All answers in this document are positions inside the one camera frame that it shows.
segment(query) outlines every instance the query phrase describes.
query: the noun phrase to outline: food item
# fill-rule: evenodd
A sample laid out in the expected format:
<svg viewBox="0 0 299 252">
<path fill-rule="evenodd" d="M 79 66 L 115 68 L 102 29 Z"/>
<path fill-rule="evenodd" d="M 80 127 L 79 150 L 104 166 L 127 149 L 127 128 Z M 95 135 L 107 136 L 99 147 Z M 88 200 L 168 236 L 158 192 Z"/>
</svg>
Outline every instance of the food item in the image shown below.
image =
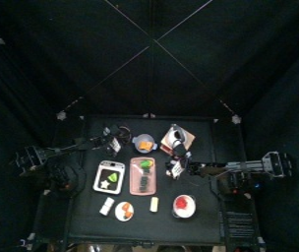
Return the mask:
<svg viewBox="0 0 299 252">
<path fill-rule="evenodd" d="M 127 210 L 128 210 L 128 208 L 130 208 L 130 203 L 128 202 L 126 202 L 124 204 L 123 204 L 123 206 L 122 206 L 122 209 L 127 212 Z"/>
<path fill-rule="evenodd" d="M 143 160 L 140 162 L 140 167 L 142 168 L 150 168 L 154 165 L 154 161 L 152 160 Z"/>
<path fill-rule="evenodd" d="M 108 177 L 108 179 L 110 179 L 110 181 L 111 181 L 112 183 L 116 183 L 116 181 L 118 181 L 118 175 L 116 175 L 116 173 L 114 173 L 114 174 Z"/>
<path fill-rule="evenodd" d="M 178 198 L 177 200 L 177 208 L 185 209 L 187 207 L 187 200 L 185 197 Z"/>
<path fill-rule="evenodd" d="M 132 217 L 132 214 L 134 214 L 134 212 L 126 211 L 123 217 L 124 217 L 126 219 L 130 219 L 130 218 Z"/>
<path fill-rule="evenodd" d="M 151 151 L 151 149 L 152 149 L 152 147 L 154 147 L 154 143 L 152 142 L 148 142 L 148 141 L 142 141 L 140 143 L 139 143 L 139 149 L 140 150 L 146 150 L 146 151 Z"/>
</svg>

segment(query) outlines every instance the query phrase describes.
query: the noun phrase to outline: black table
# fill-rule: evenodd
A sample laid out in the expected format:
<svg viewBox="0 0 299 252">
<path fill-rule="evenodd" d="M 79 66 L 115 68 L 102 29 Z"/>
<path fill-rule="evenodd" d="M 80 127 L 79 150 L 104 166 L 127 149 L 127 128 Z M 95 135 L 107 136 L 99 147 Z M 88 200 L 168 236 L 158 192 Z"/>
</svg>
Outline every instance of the black table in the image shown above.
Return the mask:
<svg viewBox="0 0 299 252">
<path fill-rule="evenodd" d="M 193 161 L 227 162 L 245 159 L 239 125 L 230 119 L 214 120 L 207 118 L 178 118 L 178 117 L 114 117 L 90 116 L 83 121 L 83 134 L 86 137 L 103 135 L 104 125 L 126 125 L 134 136 L 150 134 L 160 147 L 160 141 L 177 123 L 195 136 L 190 147 Z M 74 135 L 75 128 L 67 131 L 65 137 Z M 151 157 L 156 161 L 156 194 L 151 196 L 135 196 L 130 194 L 130 160 L 136 157 Z M 44 210 L 39 218 L 39 233 L 43 237 L 67 237 L 68 242 L 99 242 L 127 243 L 132 245 L 146 244 L 183 244 L 183 245 L 214 245 L 223 243 L 223 228 L 219 219 L 219 201 L 210 190 L 210 181 L 199 176 L 190 176 L 186 172 L 175 181 L 166 175 L 166 161 L 168 155 L 162 151 L 154 151 L 148 155 L 140 154 L 132 144 L 127 145 L 116 157 L 108 157 L 103 150 L 90 150 L 82 156 L 82 165 L 87 172 L 86 188 L 71 202 L 67 218 L 63 220 L 55 211 Z M 98 168 L 103 160 L 114 160 L 126 164 L 126 173 L 122 191 L 119 195 L 102 193 L 94 190 Z M 172 215 L 175 198 L 189 194 L 195 198 L 195 213 L 189 219 L 178 219 Z M 151 197 L 159 197 L 159 211 L 150 212 Z M 100 208 L 107 197 L 115 199 L 114 207 L 119 202 L 127 201 L 135 209 L 130 221 L 119 221 L 114 215 L 114 207 L 107 217 L 100 214 Z M 67 201 L 57 203 L 48 199 L 53 207 L 64 206 Z M 47 230 L 47 223 L 57 229 L 55 233 Z"/>
</svg>

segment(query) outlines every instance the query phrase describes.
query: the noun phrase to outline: plate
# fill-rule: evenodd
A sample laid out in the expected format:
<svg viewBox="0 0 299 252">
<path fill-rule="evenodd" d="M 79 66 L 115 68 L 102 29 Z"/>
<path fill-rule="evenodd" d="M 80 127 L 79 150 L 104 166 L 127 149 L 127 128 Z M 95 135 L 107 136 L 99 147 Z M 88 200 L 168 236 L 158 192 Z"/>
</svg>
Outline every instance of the plate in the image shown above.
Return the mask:
<svg viewBox="0 0 299 252">
<path fill-rule="evenodd" d="M 134 216 L 134 207 L 130 202 L 120 202 L 115 207 L 115 216 L 120 221 L 128 221 Z"/>
</svg>

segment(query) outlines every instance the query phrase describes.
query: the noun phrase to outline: cup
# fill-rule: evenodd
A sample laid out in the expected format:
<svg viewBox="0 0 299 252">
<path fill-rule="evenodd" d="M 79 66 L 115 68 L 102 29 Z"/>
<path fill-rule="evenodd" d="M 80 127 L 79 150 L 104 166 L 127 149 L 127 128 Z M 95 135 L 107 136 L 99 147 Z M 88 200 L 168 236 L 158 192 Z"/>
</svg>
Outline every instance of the cup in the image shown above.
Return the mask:
<svg viewBox="0 0 299 252">
<path fill-rule="evenodd" d="M 181 195 L 174 202 L 172 214 L 175 218 L 190 218 L 195 212 L 195 198 L 193 195 Z"/>
</svg>

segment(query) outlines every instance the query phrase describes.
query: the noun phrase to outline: toy food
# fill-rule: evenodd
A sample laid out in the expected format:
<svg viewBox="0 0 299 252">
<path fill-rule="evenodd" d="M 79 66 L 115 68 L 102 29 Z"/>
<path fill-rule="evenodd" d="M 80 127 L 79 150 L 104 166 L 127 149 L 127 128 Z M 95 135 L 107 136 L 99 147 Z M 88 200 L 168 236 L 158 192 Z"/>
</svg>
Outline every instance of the toy food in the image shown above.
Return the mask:
<svg viewBox="0 0 299 252">
<path fill-rule="evenodd" d="M 116 183 L 116 181 L 118 181 L 118 175 L 116 175 L 116 173 L 114 173 L 114 174 L 108 177 L 108 179 L 110 179 L 110 181 L 111 181 L 112 183 Z"/>
<path fill-rule="evenodd" d="M 140 167 L 142 168 L 150 168 L 154 165 L 154 161 L 152 160 L 143 160 L 140 162 Z"/>
<path fill-rule="evenodd" d="M 139 149 L 140 150 L 146 150 L 146 151 L 151 151 L 151 149 L 152 149 L 152 147 L 154 147 L 154 143 L 152 142 L 147 142 L 147 141 L 142 141 L 140 143 L 139 143 Z"/>
</svg>

